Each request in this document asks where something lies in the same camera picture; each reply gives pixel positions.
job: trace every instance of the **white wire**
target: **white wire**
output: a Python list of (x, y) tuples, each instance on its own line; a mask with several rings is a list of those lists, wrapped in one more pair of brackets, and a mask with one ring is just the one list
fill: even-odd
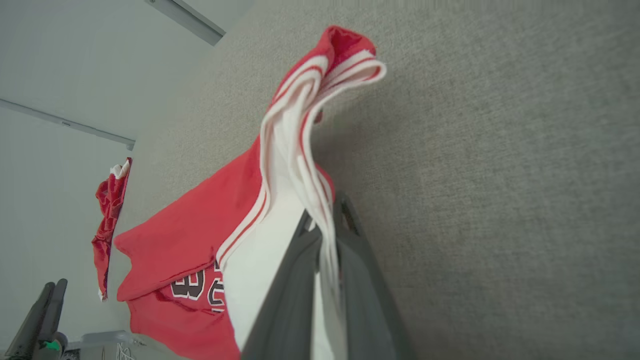
[(136, 358), (131, 356), (131, 350), (128, 347), (125, 348), (122, 343), (118, 343), (116, 360), (136, 360)]

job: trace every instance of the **red clothing on white surface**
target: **red clothing on white surface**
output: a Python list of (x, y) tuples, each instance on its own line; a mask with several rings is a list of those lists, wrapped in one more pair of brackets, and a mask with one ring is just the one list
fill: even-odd
[[(324, 303), (340, 311), (335, 301), (333, 185), (313, 161), (310, 133), (326, 101), (347, 88), (381, 79), (385, 71), (371, 41), (329, 27), (287, 73), (260, 135), (244, 154), (118, 236), (116, 246), (132, 265), (118, 289), (118, 301), (127, 301), (131, 310), (132, 332), (192, 359), (237, 359), (274, 275), (274, 262), (261, 268), (259, 258), (279, 263), (291, 239), (289, 228), (303, 209), (323, 233)], [(266, 245), (266, 251), (247, 251), (252, 244)], [(238, 280), (223, 285), (222, 274), (225, 280)], [(265, 276), (258, 294), (242, 285), (248, 276)], [(252, 296), (258, 300), (230, 314), (231, 295), (238, 302)]]
[(130, 166), (131, 158), (127, 158), (123, 166), (116, 165), (111, 168), (109, 178), (101, 182), (95, 192), (95, 197), (100, 202), (100, 211), (104, 216), (98, 231), (91, 241), (93, 245), (93, 263), (98, 271), (99, 295), (102, 301), (107, 299), (107, 274), (109, 272), (109, 256), (111, 255), (111, 237), (124, 201)]

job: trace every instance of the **folded fabric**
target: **folded fabric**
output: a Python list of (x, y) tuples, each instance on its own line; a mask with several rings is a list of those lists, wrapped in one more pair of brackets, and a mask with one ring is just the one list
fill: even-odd
[(93, 263), (98, 271), (99, 296), (107, 299), (107, 275), (109, 273), (109, 256), (111, 255), (111, 237), (118, 222), (120, 208), (124, 201), (124, 193), (129, 179), (131, 158), (127, 158), (123, 166), (111, 168), (109, 177), (100, 183), (95, 197), (100, 203), (102, 221), (91, 244), (93, 245)]
[(329, 27), (280, 83), (251, 148), (116, 239), (131, 259), (118, 300), (133, 332), (192, 359), (237, 359), (304, 209), (323, 234), (325, 316), (340, 313), (333, 184), (310, 134), (328, 100), (385, 71), (369, 39)]

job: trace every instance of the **crumpled red cloth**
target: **crumpled red cloth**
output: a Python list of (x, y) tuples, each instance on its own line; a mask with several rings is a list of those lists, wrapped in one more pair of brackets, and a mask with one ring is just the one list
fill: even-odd
[(127, 158), (122, 167), (120, 165), (113, 167), (109, 177), (100, 183), (98, 190), (95, 192), (95, 197), (100, 202), (100, 211), (104, 216), (98, 231), (91, 241), (93, 245), (93, 263), (98, 272), (98, 286), (102, 301), (107, 299), (107, 274), (111, 255), (111, 238), (124, 201), (130, 166), (131, 158)]

